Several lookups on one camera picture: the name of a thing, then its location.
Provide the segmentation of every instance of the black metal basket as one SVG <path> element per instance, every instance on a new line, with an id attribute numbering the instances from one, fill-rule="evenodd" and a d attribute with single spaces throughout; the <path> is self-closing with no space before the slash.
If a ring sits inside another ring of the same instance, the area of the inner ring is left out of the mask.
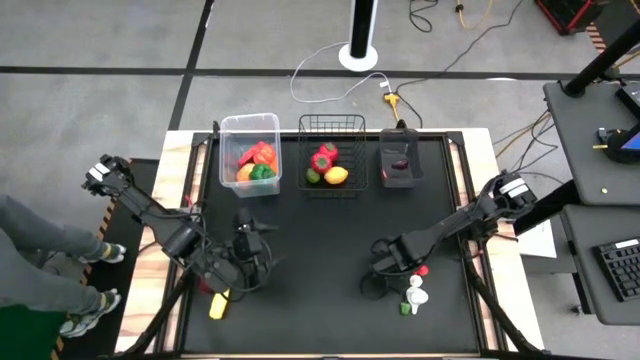
<path id="1" fill-rule="evenodd" d="M 367 188 L 367 140 L 364 117 L 361 115 L 302 115 L 298 128 L 298 187 L 311 197 L 355 198 Z M 330 185 L 321 180 L 311 184 L 306 179 L 311 157 L 326 142 L 338 147 L 337 166 L 349 172 L 347 180 Z"/>

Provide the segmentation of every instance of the person's leg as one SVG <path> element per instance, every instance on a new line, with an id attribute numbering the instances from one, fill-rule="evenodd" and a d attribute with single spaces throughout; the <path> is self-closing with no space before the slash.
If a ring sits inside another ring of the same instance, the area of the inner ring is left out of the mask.
<path id="1" fill-rule="evenodd" d="M 0 298 L 32 310 L 93 313 L 102 295 L 92 286 L 46 273 L 27 262 L 0 231 Z"/>
<path id="2" fill-rule="evenodd" d="M 89 261 L 122 261 L 125 248 L 97 239 L 91 232 L 73 226 L 59 227 L 14 198 L 0 194 L 0 229 L 22 250 L 62 251 Z"/>

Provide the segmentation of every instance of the shoe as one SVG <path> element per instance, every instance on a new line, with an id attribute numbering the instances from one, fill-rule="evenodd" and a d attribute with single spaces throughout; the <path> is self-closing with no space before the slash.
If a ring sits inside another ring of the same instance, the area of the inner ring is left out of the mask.
<path id="1" fill-rule="evenodd" d="M 60 336 L 74 338 L 84 335 L 98 325 L 100 317 L 113 311 L 122 300 L 122 296 L 118 294 L 116 289 L 105 291 L 101 295 L 104 297 L 104 302 L 100 308 L 87 315 L 71 315 L 69 320 L 60 327 Z"/>
<path id="2" fill-rule="evenodd" d="M 97 322 L 93 322 L 93 319 L 89 321 L 89 318 L 88 315 L 70 315 L 69 320 L 60 327 L 60 336 L 74 338 L 84 335 L 87 331 L 98 325 Z"/>
<path id="3" fill-rule="evenodd" d="M 104 262 L 108 262 L 109 264 L 115 264 L 124 260 L 124 254 L 127 252 L 126 247 L 119 244 L 112 244 L 112 243 L 104 243 L 104 245 L 106 245 L 107 248 L 99 258 L 87 259 L 85 257 L 80 257 L 78 261 L 80 261 L 83 264 L 93 264 L 98 261 L 104 261 Z"/>

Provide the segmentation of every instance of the green bell pepper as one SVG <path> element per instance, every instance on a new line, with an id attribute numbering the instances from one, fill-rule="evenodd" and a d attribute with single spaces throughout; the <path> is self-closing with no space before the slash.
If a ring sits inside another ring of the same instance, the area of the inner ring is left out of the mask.
<path id="1" fill-rule="evenodd" d="M 276 173 L 267 164 L 256 164 L 249 174 L 251 180 L 269 179 L 276 176 Z"/>

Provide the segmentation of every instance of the white paper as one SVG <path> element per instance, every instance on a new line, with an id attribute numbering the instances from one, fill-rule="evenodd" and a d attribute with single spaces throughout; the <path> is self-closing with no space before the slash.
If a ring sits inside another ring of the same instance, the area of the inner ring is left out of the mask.
<path id="1" fill-rule="evenodd" d="M 555 258 L 556 245 L 553 242 L 551 221 L 547 220 L 518 236 L 520 254 Z"/>

